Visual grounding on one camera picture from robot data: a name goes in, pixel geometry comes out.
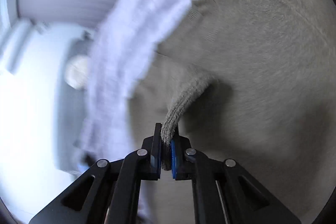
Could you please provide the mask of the grey quilted headboard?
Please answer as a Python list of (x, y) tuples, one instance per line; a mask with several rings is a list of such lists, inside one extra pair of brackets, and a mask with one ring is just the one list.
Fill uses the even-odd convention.
[(89, 32), (71, 41), (59, 69), (55, 95), (54, 139), (56, 167), (73, 176), (79, 176), (86, 163), (76, 159), (79, 151), (79, 136), (86, 116), (86, 88), (75, 90), (64, 80), (67, 61), (76, 55), (87, 55), (92, 45)]

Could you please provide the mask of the lavender plush bed blanket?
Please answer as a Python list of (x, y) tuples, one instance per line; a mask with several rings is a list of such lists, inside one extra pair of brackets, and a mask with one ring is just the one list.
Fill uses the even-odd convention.
[(86, 155), (118, 160), (133, 151), (127, 101), (191, 2), (117, 0), (100, 25), (90, 51), (87, 114), (73, 155), (80, 170)]

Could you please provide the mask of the white round pleated cushion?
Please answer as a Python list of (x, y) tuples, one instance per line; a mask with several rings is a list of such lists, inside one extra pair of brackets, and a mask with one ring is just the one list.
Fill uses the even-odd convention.
[(65, 67), (64, 80), (75, 90), (85, 89), (89, 77), (89, 61), (87, 55), (71, 57)]

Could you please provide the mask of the white wall air conditioner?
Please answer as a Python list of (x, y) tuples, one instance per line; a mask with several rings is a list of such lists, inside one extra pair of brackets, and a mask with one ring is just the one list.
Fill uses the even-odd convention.
[(15, 74), (23, 48), (34, 27), (33, 20), (19, 19), (6, 30), (1, 38), (1, 69)]

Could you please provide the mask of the taupe knit sweater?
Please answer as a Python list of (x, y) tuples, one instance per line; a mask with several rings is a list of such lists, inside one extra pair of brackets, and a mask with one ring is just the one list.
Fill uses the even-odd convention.
[(333, 0), (195, 0), (129, 101), (136, 146), (157, 122), (235, 159), (302, 223), (335, 187)]

